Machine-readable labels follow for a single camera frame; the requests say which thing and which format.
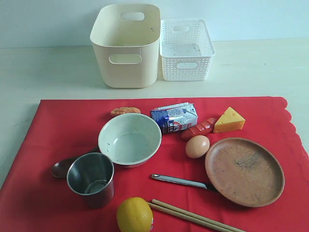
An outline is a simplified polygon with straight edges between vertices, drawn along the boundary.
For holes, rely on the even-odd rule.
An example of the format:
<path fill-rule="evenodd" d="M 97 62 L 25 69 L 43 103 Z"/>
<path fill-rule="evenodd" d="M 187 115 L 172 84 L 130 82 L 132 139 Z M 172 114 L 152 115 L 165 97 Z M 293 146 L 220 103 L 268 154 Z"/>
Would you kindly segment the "blue white milk carton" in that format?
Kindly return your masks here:
<path fill-rule="evenodd" d="M 197 124 L 198 115 L 193 103 L 179 103 L 150 111 L 162 134 L 186 130 Z"/>

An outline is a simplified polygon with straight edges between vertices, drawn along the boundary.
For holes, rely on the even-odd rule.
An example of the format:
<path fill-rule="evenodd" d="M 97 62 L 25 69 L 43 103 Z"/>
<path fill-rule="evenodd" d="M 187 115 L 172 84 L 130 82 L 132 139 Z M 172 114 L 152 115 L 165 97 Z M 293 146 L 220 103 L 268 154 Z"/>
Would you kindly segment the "fried chicken strip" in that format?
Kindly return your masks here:
<path fill-rule="evenodd" d="M 136 107 L 120 107 L 120 108 L 115 108 L 110 112 L 111 116 L 119 116 L 127 113 L 138 113 L 140 114 L 141 111 L 140 109 Z"/>

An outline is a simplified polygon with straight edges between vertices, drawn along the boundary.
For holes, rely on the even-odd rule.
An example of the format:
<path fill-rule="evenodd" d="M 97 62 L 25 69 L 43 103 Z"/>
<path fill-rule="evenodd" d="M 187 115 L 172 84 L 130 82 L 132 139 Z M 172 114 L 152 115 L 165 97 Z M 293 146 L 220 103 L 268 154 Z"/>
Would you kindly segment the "red toy sausage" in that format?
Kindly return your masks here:
<path fill-rule="evenodd" d="M 207 135 L 208 133 L 213 131 L 216 121 L 216 118 L 211 117 L 201 123 L 198 123 L 186 129 L 184 132 L 182 132 L 181 139 L 183 139 L 184 141 L 188 141 L 198 135 Z"/>

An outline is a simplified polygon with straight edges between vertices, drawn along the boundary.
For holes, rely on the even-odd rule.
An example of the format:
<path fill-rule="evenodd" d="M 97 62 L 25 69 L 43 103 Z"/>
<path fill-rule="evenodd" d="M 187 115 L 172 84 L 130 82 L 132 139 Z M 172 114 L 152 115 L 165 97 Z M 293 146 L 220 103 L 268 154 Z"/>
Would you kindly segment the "brown egg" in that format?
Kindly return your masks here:
<path fill-rule="evenodd" d="M 185 153 L 188 157 L 197 159 L 205 155 L 210 147 L 208 137 L 197 135 L 192 137 L 185 146 Z"/>

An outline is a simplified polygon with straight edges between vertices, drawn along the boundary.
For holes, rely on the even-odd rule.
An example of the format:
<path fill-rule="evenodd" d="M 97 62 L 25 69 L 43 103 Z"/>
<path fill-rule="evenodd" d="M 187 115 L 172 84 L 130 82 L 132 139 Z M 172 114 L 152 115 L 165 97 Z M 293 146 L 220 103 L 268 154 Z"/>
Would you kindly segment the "yellow lemon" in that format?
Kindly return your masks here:
<path fill-rule="evenodd" d="M 141 197 L 130 197 L 117 209 L 116 220 L 121 232 L 149 232 L 153 226 L 153 212 Z"/>

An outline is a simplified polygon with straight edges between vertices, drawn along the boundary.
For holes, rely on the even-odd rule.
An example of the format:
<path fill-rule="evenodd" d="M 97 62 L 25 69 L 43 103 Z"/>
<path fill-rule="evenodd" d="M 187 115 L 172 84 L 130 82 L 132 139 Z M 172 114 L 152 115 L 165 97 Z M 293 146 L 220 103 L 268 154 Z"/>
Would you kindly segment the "light green bowl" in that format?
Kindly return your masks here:
<path fill-rule="evenodd" d="M 149 116 L 128 113 L 110 119 L 100 130 L 98 147 L 115 164 L 133 168 L 159 149 L 162 132 Z"/>

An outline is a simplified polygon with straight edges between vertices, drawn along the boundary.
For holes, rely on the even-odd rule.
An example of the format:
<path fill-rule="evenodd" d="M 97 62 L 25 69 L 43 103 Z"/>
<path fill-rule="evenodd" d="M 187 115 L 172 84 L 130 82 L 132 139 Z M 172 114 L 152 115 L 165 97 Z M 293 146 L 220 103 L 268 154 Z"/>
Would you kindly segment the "white perforated basket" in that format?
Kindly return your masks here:
<path fill-rule="evenodd" d="M 206 80 L 215 50 L 204 20 L 162 20 L 159 48 L 165 81 Z"/>

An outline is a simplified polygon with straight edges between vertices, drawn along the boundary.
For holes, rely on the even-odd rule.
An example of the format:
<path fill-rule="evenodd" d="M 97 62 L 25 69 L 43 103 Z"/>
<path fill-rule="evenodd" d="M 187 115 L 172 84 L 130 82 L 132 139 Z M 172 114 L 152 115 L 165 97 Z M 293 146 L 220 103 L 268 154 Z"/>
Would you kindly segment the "cream plastic bin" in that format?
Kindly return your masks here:
<path fill-rule="evenodd" d="M 92 43 L 105 84 L 144 88 L 157 79 L 160 10 L 151 4 L 103 7 L 92 27 Z"/>

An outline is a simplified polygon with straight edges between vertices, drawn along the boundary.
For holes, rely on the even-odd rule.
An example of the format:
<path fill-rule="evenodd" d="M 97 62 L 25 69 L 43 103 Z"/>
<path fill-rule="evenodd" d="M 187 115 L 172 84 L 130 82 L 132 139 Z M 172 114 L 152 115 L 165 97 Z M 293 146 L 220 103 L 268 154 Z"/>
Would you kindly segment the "stainless steel cup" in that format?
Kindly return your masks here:
<path fill-rule="evenodd" d="M 114 164 L 102 153 L 92 152 L 77 158 L 69 167 L 66 181 L 72 192 L 87 205 L 105 207 L 114 196 Z"/>

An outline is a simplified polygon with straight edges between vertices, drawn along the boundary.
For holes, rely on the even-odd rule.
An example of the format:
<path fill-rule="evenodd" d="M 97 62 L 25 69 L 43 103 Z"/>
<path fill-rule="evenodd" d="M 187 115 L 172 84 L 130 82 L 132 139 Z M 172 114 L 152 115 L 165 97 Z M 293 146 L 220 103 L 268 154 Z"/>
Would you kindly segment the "red tablecloth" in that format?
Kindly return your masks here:
<path fill-rule="evenodd" d="M 207 182 L 204 159 L 186 156 L 178 132 L 165 134 L 157 153 L 136 168 L 115 167 L 112 201 L 91 209 L 64 179 L 51 175 L 61 159 L 97 145 L 110 111 L 134 106 L 148 115 L 154 108 L 187 102 L 175 99 L 42 100 L 0 191 L 3 232 L 116 232 L 116 211 L 129 197 L 157 199 L 248 232 L 306 232 L 309 229 L 309 159 L 282 97 L 190 98 L 199 121 L 234 108 L 246 122 L 242 130 L 211 134 L 212 143 L 242 137 L 268 149 L 281 164 L 285 188 L 273 204 L 237 205 L 217 192 L 161 182 L 151 174 Z"/>

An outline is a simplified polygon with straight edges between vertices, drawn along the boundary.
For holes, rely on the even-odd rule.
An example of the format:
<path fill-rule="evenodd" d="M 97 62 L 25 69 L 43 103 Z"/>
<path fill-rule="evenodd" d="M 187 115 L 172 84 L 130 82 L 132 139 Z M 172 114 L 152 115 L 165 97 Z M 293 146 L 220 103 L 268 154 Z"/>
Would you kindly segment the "upper wooden chopstick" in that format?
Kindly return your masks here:
<path fill-rule="evenodd" d="M 175 207 L 173 205 L 170 205 L 170 204 L 158 201 L 156 199 L 152 199 L 151 203 L 159 205 L 159 206 L 167 208 L 167 209 L 171 209 L 173 211 L 176 211 L 176 212 L 179 212 L 179 213 L 191 216 L 191 217 L 194 217 L 194 218 L 197 218 L 197 219 L 200 219 L 200 220 L 205 221 L 205 222 L 209 222 L 209 223 L 217 225 L 217 226 L 221 226 L 223 228 L 229 229 L 231 232 L 243 232 L 243 230 L 241 230 L 241 229 L 238 229 L 238 228 L 232 227 L 230 225 L 226 225 L 226 224 L 220 223 L 218 221 L 215 221 L 215 220 L 203 217 L 201 215 L 198 215 L 198 214 L 186 211 L 184 209 L 181 209 L 181 208 Z"/>

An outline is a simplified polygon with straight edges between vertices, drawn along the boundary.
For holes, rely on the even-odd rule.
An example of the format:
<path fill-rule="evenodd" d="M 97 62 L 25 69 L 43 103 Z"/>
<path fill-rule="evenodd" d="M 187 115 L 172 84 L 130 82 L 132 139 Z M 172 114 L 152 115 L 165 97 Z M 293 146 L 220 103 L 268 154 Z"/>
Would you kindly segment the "wooden chopstick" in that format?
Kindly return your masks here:
<path fill-rule="evenodd" d="M 229 229 L 231 232 L 243 232 L 243 230 L 241 230 L 241 229 L 238 229 L 238 228 L 232 227 L 230 225 L 226 225 L 226 224 L 220 223 L 218 221 L 215 221 L 215 220 L 203 217 L 201 215 L 198 215 L 198 214 L 186 211 L 184 209 L 181 209 L 181 208 L 175 207 L 173 205 L 170 205 L 170 204 L 158 201 L 156 199 L 152 199 L 151 203 L 159 205 L 159 206 L 167 208 L 167 209 L 171 209 L 173 211 L 176 211 L 176 212 L 179 212 L 179 213 L 191 216 L 191 217 L 194 217 L 194 218 L 197 218 L 197 219 L 200 219 L 200 220 L 205 221 L 205 222 L 209 222 L 209 223 L 217 225 L 217 226 L 221 226 L 223 228 Z"/>
<path fill-rule="evenodd" d="M 198 225 L 201 225 L 201 226 L 204 226 L 204 227 L 207 227 L 207 228 L 219 231 L 219 232 L 230 232 L 229 229 L 223 228 L 221 226 L 217 226 L 217 225 L 211 224 L 209 222 L 202 221 L 200 219 L 197 219 L 197 218 L 194 218 L 194 217 L 191 217 L 191 216 L 188 216 L 188 215 L 185 215 L 185 214 L 173 211 L 171 209 L 167 209 L 167 208 L 161 207 L 161 206 L 153 204 L 153 203 L 148 203 L 148 204 L 149 204 L 149 206 L 152 209 L 155 209 L 155 210 L 158 210 L 160 212 L 164 212 L 164 213 L 173 215 L 173 216 L 181 218 L 181 219 L 188 220 L 188 221 L 193 222 L 195 224 L 198 224 Z"/>

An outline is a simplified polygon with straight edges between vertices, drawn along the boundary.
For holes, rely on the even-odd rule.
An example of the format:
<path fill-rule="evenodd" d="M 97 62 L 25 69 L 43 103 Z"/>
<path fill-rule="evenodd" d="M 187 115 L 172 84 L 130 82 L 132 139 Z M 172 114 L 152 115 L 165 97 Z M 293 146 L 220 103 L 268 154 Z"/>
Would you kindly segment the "brown wooden plate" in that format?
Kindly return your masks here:
<path fill-rule="evenodd" d="M 278 160 L 248 139 L 215 142 L 206 153 L 205 170 L 219 193 L 245 207 L 270 205 L 284 190 L 285 177 Z"/>

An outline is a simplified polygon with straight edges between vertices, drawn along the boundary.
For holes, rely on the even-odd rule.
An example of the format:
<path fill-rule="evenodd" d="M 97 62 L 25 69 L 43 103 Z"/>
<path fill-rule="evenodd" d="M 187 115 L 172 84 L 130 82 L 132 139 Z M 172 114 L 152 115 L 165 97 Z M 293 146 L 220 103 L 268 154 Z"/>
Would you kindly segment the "dark brown spoon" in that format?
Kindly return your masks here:
<path fill-rule="evenodd" d="M 51 174 L 56 178 L 66 178 L 67 172 L 70 168 L 70 166 L 73 164 L 73 162 L 78 159 L 79 157 L 89 154 L 89 153 L 101 153 L 99 150 L 99 147 L 95 147 L 92 150 L 78 156 L 74 156 L 71 158 L 63 159 L 57 163 L 55 163 L 51 168 Z"/>

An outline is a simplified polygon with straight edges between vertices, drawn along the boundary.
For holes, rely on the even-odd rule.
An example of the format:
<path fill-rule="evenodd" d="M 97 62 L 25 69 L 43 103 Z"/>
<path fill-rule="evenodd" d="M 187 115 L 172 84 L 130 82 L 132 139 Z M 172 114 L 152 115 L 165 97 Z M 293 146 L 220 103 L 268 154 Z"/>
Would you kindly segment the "lower wooden chopstick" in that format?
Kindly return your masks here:
<path fill-rule="evenodd" d="M 202 221 L 200 219 L 197 219 L 197 218 L 194 218 L 194 217 L 191 217 L 191 216 L 188 216 L 188 215 L 185 215 L 185 214 L 173 211 L 171 209 L 167 209 L 167 208 L 161 207 L 161 206 L 153 204 L 153 203 L 148 203 L 148 204 L 149 204 L 149 206 L 152 209 L 155 209 L 155 210 L 158 210 L 160 212 L 164 212 L 164 213 L 173 215 L 173 216 L 181 218 L 181 219 L 188 220 L 188 221 L 193 222 L 195 224 L 198 224 L 198 225 L 201 225 L 201 226 L 204 226 L 204 227 L 207 227 L 207 228 L 219 231 L 219 232 L 230 232 L 229 229 L 223 228 L 221 226 L 217 226 L 217 225 L 211 224 L 209 222 Z"/>

